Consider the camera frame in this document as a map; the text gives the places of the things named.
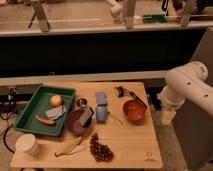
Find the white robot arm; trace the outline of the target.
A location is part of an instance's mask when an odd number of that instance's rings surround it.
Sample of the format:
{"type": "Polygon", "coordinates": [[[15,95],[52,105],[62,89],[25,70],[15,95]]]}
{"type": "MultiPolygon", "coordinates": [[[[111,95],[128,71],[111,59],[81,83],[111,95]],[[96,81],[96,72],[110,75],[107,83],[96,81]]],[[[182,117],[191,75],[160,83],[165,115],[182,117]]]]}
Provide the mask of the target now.
{"type": "Polygon", "coordinates": [[[165,76],[166,86],[160,92],[162,104],[161,123],[170,125],[176,111],[188,99],[213,116],[213,87],[205,83],[207,67],[198,61],[169,70],[165,76]]]}

